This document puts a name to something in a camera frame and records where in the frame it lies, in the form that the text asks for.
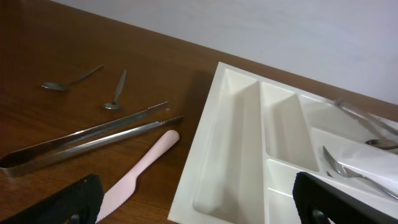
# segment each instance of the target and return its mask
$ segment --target spoon bowl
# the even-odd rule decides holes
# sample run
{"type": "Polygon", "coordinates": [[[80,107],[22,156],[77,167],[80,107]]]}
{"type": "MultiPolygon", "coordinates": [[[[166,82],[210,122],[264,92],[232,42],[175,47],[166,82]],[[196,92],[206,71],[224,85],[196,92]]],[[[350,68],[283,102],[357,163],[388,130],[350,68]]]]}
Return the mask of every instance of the spoon bowl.
{"type": "Polygon", "coordinates": [[[370,146],[377,147],[377,148],[383,149],[383,150],[391,150],[391,149],[398,148],[397,143],[395,143],[394,141],[388,140],[388,139],[372,139],[372,140],[366,141],[365,144],[368,144],[370,146]]]}
{"type": "Polygon", "coordinates": [[[117,105],[116,103],[105,103],[104,107],[106,109],[109,109],[109,110],[118,110],[118,109],[120,109],[120,106],[117,105]]]}
{"type": "Polygon", "coordinates": [[[69,85],[64,85],[64,84],[59,84],[59,83],[50,83],[50,82],[43,83],[42,87],[48,88],[50,90],[58,90],[58,91],[67,91],[69,89],[69,85]]]}

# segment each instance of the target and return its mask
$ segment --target fork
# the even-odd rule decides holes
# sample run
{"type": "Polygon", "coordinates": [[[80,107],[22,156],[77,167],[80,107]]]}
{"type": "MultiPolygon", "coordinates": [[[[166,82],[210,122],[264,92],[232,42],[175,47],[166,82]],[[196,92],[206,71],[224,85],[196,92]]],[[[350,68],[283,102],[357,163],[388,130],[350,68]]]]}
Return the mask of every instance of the fork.
{"type": "Polygon", "coordinates": [[[328,150],[326,149],[325,146],[323,146],[323,154],[326,157],[326,160],[328,161],[329,165],[331,165],[331,167],[340,175],[342,175],[343,177],[347,177],[347,178],[353,178],[353,177],[359,177],[359,178],[363,178],[365,180],[370,181],[372,184],[374,184],[378,189],[380,189],[381,191],[383,191],[386,195],[398,200],[398,194],[394,193],[393,191],[389,190],[388,188],[386,188],[385,186],[377,183],[376,181],[370,179],[369,177],[366,177],[365,175],[359,174],[351,169],[349,169],[348,167],[343,166],[342,164],[340,164],[339,162],[337,162],[332,156],[331,154],[328,152],[328,150]]]}

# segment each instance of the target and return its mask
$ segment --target silver utensil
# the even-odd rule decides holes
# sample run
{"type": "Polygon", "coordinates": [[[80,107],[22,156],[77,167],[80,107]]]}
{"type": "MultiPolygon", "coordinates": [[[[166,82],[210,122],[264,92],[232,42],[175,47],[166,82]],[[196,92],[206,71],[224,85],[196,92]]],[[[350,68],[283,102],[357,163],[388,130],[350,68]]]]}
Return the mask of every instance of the silver utensil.
{"type": "Polygon", "coordinates": [[[335,105],[339,109],[341,109],[341,110],[343,110],[345,112],[348,112],[348,113],[354,115],[357,118],[361,118],[361,119],[363,119],[363,120],[365,120],[365,121],[367,121],[369,123],[374,123],[377,126],[387,130],[388,132],[398,136],[398,129],[393,128],[392,126],[389,126],[388,124],[378,120],[377,118],[375,118],[374,116],[370,115],[369,113],[367,113],[365,111],[362,111],[361,109],[355,107],[351,103],[348,103],[347,101],[345,101],[343,98],[339,98],[339,99],[335,100],[335,105]]]}
{"type": "Polygon", "coordinates": [[[391,150],[391,149],[398,148],[397,143],[395,143],[394,141],[388,140],[388,139],[372,139],[372,140],[366,141],[365,144],[368,144],[370,146],[377,147],[377,148],[383,149],[383,150],[391,150]]]}
{"type": "MultiPolygon", "coordinates": [[[[169,107],[169,102],[161,103],[155,106],[151,106],[150,108],[140,111],[138,113],[134,113],[129,116],[125,116],[123,118],[108,123],[100,124],[98,126],[88,128],[86,130],[78,131],[68,136],[43,142],[31,147],[20,149],[18,151],[10,152],[9,154],[5,155],[3,158],[0,159],[0,170],[3,171],[9,177],[17,177],[35,171],[37,169],[58,163],[60,161],[64,161],[69,158],[78,156],[84,152],[87,152],[89,149],[93,149],[92,146],[95,147],[101,146],[100,144],[98,144],[99,142],[104,142],[104,140],[106,140],[105,142],[108,142],[110,138],[119,139],[120,135],[122,136],[124,135],[122,134],[124,132],[102,138],[102,141],[95,140],[81,145],[87,147],[81,148],[81,146],[76,146],[55,154],[51,154],[49,156],[43,156],[43,155],[55,149],[68,146],[74,142],[86,139],[88,137],[97,135],[99,133],[103,133],[105,131],[109,131],[115,128],[120,128],[121,126],[143,119],[155,111],[164,110],[167,109],[168,107],[169,107]]],[[[175,120],[169,119],[163,122],[154,122],[151,125],[148,124],[144,128],[140,127],[134,128],[132,129],[134,130],[132,133],[141,133],[142,130],[152,129],[172,121],[175,120]]]]}
{"type": "Polygon", "coordinates": [[[326,175],[329,177],[333,177],[332,175],[330,175],[330,173],[328,171],[326,171],[326,175]]]}
{"type": "Polygon", "coordinates": [[[69,89],[69,87],[75,83],[78,83],[80,81],[82,81],[83,79],[89,77],[92,73],[95,73],[97,70],[99,70],[100,68],[102,68],[104,65],[100,65],[97,66],[95,68],[93,68],[92,70],[90,70],[89,72],[87,72],[86,74],[82,75],[81,77],[79,77],[78,79],[76,79],[73,82],[70,82],[68,84],[61,84],[61,83],[51,83],[51,82],[45,82],[42,84],[42,87],[44,88],[48,88],[50,90],[58,90],[58,91],[66,91],[69,89]]]}
{"type": "Polygon", "coordinates": [[[326,149],[325,146],[323,146],[323,154],[325,155],[326,160],[328,161],[329,165],[331,165],[331,167],[340,175],[342,175],[343,177],[347,177],[347,178],[353,178],[353,177],[360,177],[363,178],[365,180],[370,181],[372,184],[374,184],[378,189],[380,189],[381,191],[383,191],[386,195],[398,200],[398,194],[394,193],[393,191],[389,190],[388,188],[386,188],[385,186],[377,183],[376,181],[370,179],[369,177],[366,177],[365,175],[359,174],[351,169],[349,169],[348,167],[343,166],[342,164],[340,164],[339,162],[337,162],[332,156],[331,154],[328,152],[328,150],[326,149]]]}
{"type": "Polygon", "coordinates": [[[105,103],[105,108],[110,110],[118,110],[120,106],[118,105],[119,95],[122,93],[124,81],[126,80],[127,70],[123,70],[122,76],[120,77],[120,81],[118,87],[116,87],[116,91],[114,93],[114,100],[112,103],[105,103]]]}

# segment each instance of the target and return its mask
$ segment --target cutlery tray compartment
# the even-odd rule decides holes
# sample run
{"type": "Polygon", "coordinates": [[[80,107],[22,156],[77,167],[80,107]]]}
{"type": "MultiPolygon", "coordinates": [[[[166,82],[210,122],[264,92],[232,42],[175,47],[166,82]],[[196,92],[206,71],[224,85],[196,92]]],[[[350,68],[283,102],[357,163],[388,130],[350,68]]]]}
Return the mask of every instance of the cutlery tray compartment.
{"type": "Polygon", "coordinates": [[[230,223],[264,223],[259,82],[228,72],[221,83],[193,207],[230,223]]]}
{"type": "Polygon", "coordinates": [[[266,82],[261,84],[266,152],[271,157],[318,172],[298,94],[266,82]]]}

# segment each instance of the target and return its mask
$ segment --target white cutlery tray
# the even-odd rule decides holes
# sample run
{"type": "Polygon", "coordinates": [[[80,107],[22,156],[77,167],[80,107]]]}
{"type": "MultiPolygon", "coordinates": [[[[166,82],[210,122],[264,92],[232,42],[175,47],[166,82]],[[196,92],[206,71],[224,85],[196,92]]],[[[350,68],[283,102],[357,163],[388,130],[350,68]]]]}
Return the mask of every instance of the white cutlery tray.
{"type": "Polygon", "coordinates": [[[301,171],[398,218],[397,201],[339,176],[321,153],[325,146],[337,161],[398,192],[398,156],[363,144],[370,139],[377,137],[332,101],[219,63],[169,220],[301,223],[292,197],[301,171]]]}

